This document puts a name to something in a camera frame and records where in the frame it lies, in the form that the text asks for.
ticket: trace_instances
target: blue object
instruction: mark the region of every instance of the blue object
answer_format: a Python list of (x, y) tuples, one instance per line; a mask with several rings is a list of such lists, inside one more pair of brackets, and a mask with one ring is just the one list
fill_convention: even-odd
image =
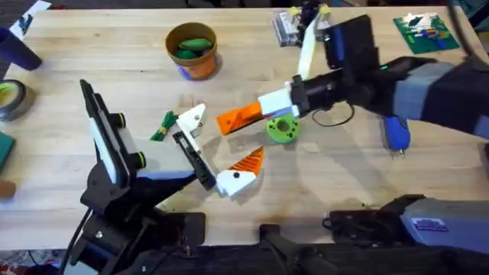
[(438, 46), (438, 48), (440, 48), (441, 50), (446, 49), (446, 43), (443, 39), (437, 39), (436, 46)]
[(384, 127), (389, 148), (403, 154), (409, 148), (411, 142), (411, 133), (407, 127), (407, 120), (397, 116), (384, 118)]
[(42, 60), (8, 29), (0, 27), (0, 58), (26, 70), (35, 70)]

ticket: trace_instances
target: black cable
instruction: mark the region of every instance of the black cable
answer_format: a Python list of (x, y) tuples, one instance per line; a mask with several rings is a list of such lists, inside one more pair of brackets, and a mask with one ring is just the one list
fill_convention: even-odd
[(172, 251), (166, 253), (165, 256), (163, 258), (161, 258), (161, 260), (158, 261), (158, 263), (153, 267), (153, 269), (151, 270), (151, 272), (148, 273), (147, 275), (153, 274), (158, 269), (158, 267), (160, 267), (160, 265), (164, 263), (164, 261), (166, 259), (168, 259), (172, 254), (174, 254), (175, 252), (177, 252), (179, 249), (180, 249), (180, 247), (175, 247)]
[(37, 263), (37, 261), (34, 259), (34, 256), (32, 256), (32, 252), (31, 251), (28, 251), (28, 255), (29, 255), (29, 258), (32, 260), (32, 262), (34, 263), (34, 265), (36, 266), (36, 270), (37, 270), (37, 273), (41, 274), (43, 273), (43, 271), (41, 270), (40, 268), (40, 265)]
[(460, 21), (458, 20), (457, 13), (455, 12), (453, 1), (454, 0), (448, 0), (446, 3), (446, 7), (449, 10), (450, 21), (452, 22), (453, 28), (455, 29), (455, 33), (457, 34), (461, 48), (464, 50), (465, 54), (467, 54), (468, 57), (472, 57), (475, 55), (474, 49), (472, 49), (471, 45), (464, 35), (464, 32), (461, 29)]
[(319, 122), (319, 121), (318, 121), (318, 120), (315, 118), (315, 115), (316, 115), (316, 113), (317, 113), (317, 112), (319, 112), (319, 111), (324, 111), (324, 112), (326, 112), (326, 110), (323, 110), (323, 109), (315, 110), (315, 111), (313, 112), (313, 114), (311, 115), (311, 118), (313, 119), (313, 121), (314, 121), (315, 123), (317, 123), (318, 125), (321, 125), (321, 126), (323, 126), (323, 127), (335, 127), (335, 126), (343, 125), (343, 124), (345, 124), (345, 123), (349, 122), (349, 121), (350, 121), (350, 120), (351, 120), (351, 119), (352, 119), (352, 118), (355, 116), (355, 107), (354, 107), (352, 104), (348, 104), (348, 106), (350, 106), (350, 109), (351, 109), (351, 114), (350, 114), (350, 116), (349, 116), (348, 118), (346, 118), (344, 121), (339, 122), (339, 123), (336, 123), (336, 124), (333, 124), (333, 125), (324, 125), (323, 123)]
[(36, 267), (39, 267), (39, 264), (36, 262), (36, 260), (34, 259), (34, 257), (32, 256), (32, 252), (31, 251), (28, 251), (28, 255), (29, 255), (29, 258), (32, 260), (32, 262), (34, 263), (34, 265)]
[(63, 255), (63, 259), (61, 260), (61, 265), (60, 265), (60, 269), (58, 270), (58, 275), (64, 275), (64, 270), (66, 269), (66, 265), (68, 264), (68, 258), (70, 257), (70, 252), (73, 249), (73, 245), (75, 245), (75, 241), (78, 238), (79, 232), (82, 231), (82, 227), (85, 225), (86, 220), (89, 218), (91, 213), (92, 213), (91, 209), (86, 210), (85, 215), (83, 216), (82, 220), (79, 222), (79, 225), (75, 230), (75, 233), (73, 233), (70, 243), (68, 244), (68, 248), (66, 249), (66, 252)]

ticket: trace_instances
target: white plastic part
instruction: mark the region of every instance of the white plastic part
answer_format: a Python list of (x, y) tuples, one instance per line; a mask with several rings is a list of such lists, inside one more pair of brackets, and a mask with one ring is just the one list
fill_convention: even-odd
[(290, 108), (292, 106), (290, 86), (262, 95), (258, 97), (258, 101), (260, 102), (261, 114), (266, 116)]
[(223, 170), (217, 174), (216, 186), (223, 195), (233, 196), (249, 184), (253, 183), (257, 176), (253, 172)]
[(200, 154), (200, 148), (194, 138), (197, 138), (202, 131), (202, 117), (204, 116), (205, 110), (206, 105), (201, 103), (196, 107), (191, 108), (189, 111), (179, 115), (178, 119), (176, 120), (176, 123), (182, 130), (183, 134), (185, 134), (185, 137), (187, 140), (189, 140), (190, 145), (198, 154)]
[(95, 119), (93, 119), (93, 118), (90, 118), (89, 129), (90, 129), (90, 134), (92, 135), (93, 139), (95, 140), (95, 144), (97, 145), (97, 149), (99, 150), (100, 159), (104, 163), (105, 169), (107, 170), (108, 177), (110, 177), (111, 182), (115, 184), (115, 183), (117, 183), (115, 165), (114, 165), (114, 162), (112, 161), (112, 159), (110, 157), (110, 154), (108, 154), (107, 145), (105, 145), (105, 143), (102, 139), (102, 135), (100, 134), (100, 130), (97, 127), (97, 123), (95, 122)]
[(314, 20), (307, 26), (304, 34), (303, 47), (300, 49), (299, 66), (297, 68), (297, 74), (299, 74), (303, 80), (309, 78), (309, 70), (311, 63), (313, 62), (314, 48), (316, 47), (316, 35), (314, 34), (319, 14)]

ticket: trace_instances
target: yellow tape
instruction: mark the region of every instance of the yellow tape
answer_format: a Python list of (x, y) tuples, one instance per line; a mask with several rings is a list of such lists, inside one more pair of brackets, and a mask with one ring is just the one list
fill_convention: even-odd
[(119, 113), (119, 118), (121, 119), (121, 125), (122, 125), (122, 127), (125, 128), (125, 119), (122, 116), (122, 113)]
[(324, 4), (321, 6), (321, 8), (319, 8), (319, 12), (326, 15), (331, 12), (331, 8), (328, 5)]
[(141, 168), (146, 167), (146, 161), (144, 161), (144, 156), (141, 152), (138, 152), (138, 156), (141, 159)]
[(167, 129), (165, 127), (159, 127), (158, 128), (158, 131), (161, 133), (161, 134), (167, 134)]

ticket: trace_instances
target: green object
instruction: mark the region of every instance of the green object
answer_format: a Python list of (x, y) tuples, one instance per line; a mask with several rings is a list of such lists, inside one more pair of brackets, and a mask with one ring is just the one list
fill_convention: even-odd
[(268, 136), (278, 143), (294, 141), (299, 136), (299, 121), (291, 114), (273, 118), (267, 122)]
[(0, 169), (7, 161), (10, 151), (14, 147), (14, 139), (6, 134), (0, 132)]
[(196, 38), (185, 40), (178, 46), (180, 49), (201, 51), (205, 49), (210, 49), (212, 47), (212, 42), (205, 38)]
[[(394, 24), (397, 26), (400, 33), (403, 35), (404, 40), (407, 42), (408, 46), (414, 54), (429, 53), (437, 50), (458, 49), (460, 47), (453, 36), (450, 35), (450, 31), (438, 15), (421, 14), (415, 16), (416, 18), (421, 17), (421, 19), (416, 23), (415, 26), (410, 26), (410, 21), (404, 21), (403, 18), (395, 18), (393, 20)], [(437, 43), (436, 39), (427, 36), (415, 37), (414, 34), (417, 34), (418, 31), (423, 30), (435, 30), (439, 31), (439, 33), (444, 32), (447, 35), (445, 37), (439, 38), (443, 41), (443, 43)]]
[(165, 118), (163, 122), (161, 122), (161, 126), (158, 128), (156, 133), (154, 133), (151, 137), (151, 141), (163, 141), (168, 131), (172, 126), (175, 125), (176, 120), (178, 119), (178, 115), (175, 115), (173, 111), (169, 111), (165, 114)]
[(194, 59), (199, 57), (191, 50), (178, 50), (175, 56), (181, 59)]

